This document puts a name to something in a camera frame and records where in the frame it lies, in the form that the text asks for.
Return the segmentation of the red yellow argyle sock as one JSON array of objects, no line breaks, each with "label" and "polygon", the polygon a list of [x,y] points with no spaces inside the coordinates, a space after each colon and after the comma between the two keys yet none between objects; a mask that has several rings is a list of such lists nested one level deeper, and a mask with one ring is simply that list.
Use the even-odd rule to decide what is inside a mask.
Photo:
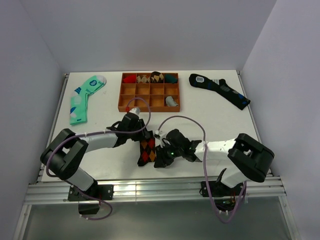
[{"label": "red yellow argyle sock", "polygon": [[139,167],[143,167],[148,163],[155,162],[156,156],[156,140],[152,131],[148,131],[150,137],[139,141],[140,156],[137,161]]}]

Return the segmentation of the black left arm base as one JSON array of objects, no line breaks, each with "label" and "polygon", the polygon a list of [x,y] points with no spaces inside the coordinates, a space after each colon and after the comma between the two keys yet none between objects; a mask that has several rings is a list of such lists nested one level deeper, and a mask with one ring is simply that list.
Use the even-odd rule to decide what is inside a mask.
[{"label": "black left arm base", "polygon": [[94,201],[94,199],[99,199],[103,201],[110,201],[113,199],[114,186],[112,184],[97,184],[94,183],[86,191],[81,191],[75,186],[69,188],[69,193],[67,197],[68,202],[78,202],[78,212],[81,215],[93,216],[98,213],[101,206],[101,202],[97,203],[83,203],[86,201]]}]

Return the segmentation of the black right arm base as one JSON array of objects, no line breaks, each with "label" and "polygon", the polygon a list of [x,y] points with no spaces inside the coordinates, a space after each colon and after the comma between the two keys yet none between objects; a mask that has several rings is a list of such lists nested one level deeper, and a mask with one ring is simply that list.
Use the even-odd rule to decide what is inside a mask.
[{"label": "black right arm base", "polygon": [[239,183],[234,188],[229,188],[216,181],[208,183],[216,207],[220,211],[232,211],[236,205],[236,197],[240,195],[244,184]]}]

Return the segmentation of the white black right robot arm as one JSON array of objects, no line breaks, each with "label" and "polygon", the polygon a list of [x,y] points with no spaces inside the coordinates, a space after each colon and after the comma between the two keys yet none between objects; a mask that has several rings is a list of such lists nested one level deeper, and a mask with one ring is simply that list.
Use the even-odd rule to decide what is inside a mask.
[{"label": "white black right robot arm", "polygon": [[155,168],[168,167],[177,158],[191,163],[203,160],[231,162],[231,167],[220,172],[216,183],[216,189],[222,195],[229,194],[236,185],[248,180],[264,182],[275,157],[272,150],[246,133],[223,141],[189,140],[178,129],[167,134],[156,130],[154,136],[160,141],[155,148]]}]

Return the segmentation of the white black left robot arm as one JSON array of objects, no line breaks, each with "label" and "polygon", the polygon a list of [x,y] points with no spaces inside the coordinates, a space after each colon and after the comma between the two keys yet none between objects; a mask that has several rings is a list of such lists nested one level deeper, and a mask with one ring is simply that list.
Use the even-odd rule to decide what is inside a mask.
[{"label": "white black left robot arm", "polygon": [[78,188],[79,194],[86,200],[98,198],[102,193],[97,181],[80,168],[80,163],[88,152],[117,148],[127,140],[139,142],[150,137],[151,134],[139,114],[138,107],[132,108],[121,121],[101,132],[77,135],[65,128],[41,154],[40,161],[46,166],[47,171],[52,171],[60,180]]}]

